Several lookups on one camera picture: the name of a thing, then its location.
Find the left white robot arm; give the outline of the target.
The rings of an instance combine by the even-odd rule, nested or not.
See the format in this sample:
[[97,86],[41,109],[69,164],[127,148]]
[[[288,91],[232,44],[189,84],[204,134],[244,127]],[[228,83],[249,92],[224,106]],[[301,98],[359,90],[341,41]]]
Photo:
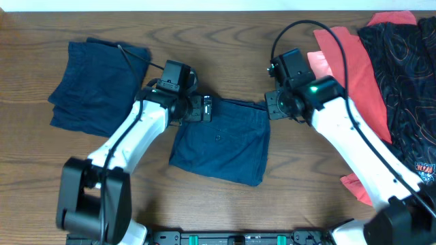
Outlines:
[[129,116],[87,159],[63,166],[56,226],[98,244],[145,244],[147,228],[131,217],[131,174],[168,125],[210,122],[213,99],[146,87]]

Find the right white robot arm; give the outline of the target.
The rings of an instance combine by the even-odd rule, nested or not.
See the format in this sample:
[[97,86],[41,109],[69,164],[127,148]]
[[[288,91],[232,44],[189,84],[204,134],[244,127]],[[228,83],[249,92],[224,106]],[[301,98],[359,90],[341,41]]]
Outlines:
[[434,244],[435,188],[404,166],[359,115],[331,76],[285,79],[265,94],[270,119],[292,118],[323,135],[356,174],[375,216],[331,229],[331,244]]

